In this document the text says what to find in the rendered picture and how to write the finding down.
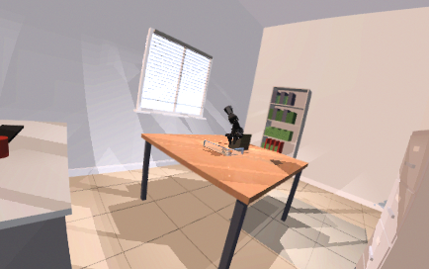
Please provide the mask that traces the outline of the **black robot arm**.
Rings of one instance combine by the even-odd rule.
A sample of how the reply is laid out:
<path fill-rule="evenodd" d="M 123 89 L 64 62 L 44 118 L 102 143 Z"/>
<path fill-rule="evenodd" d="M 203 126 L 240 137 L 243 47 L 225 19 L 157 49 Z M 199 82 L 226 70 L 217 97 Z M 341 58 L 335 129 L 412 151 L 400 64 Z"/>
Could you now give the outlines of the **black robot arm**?
<path fill-rule="evenodd" d="M 226 106 L 224 108 L 225 112 L 228 114 L 228 119 L 230 124 L 233 124 L 233 128 L 239 131 L 236 131 L 234 133 L 234 135 L 236 135 L 238 138 L 242 138 L 244 136 L 244 130 L 243 128 L 239 125 L 238 122 L 238 118 L 236 115 L 234 115 L 233 111 L 232 111 L 232 107 L 231 106 Z"/>

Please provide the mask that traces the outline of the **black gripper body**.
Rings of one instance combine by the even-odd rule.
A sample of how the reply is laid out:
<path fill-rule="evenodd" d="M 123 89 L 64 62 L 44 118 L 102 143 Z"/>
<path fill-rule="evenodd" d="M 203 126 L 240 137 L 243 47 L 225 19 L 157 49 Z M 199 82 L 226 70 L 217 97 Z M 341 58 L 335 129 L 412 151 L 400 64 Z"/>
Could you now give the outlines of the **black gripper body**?
<path fill-rule="evenodd" d="M 230 137 L 230 138 L 237 137 L 236 135 L 234 135 L 234 133 L 236 131 L 239 131 L 239 130 L 236 130 L 236 129 L 232 128 L 231 129 L 231 133 L 230 134 L 225 134 L 225 136 Z"/>

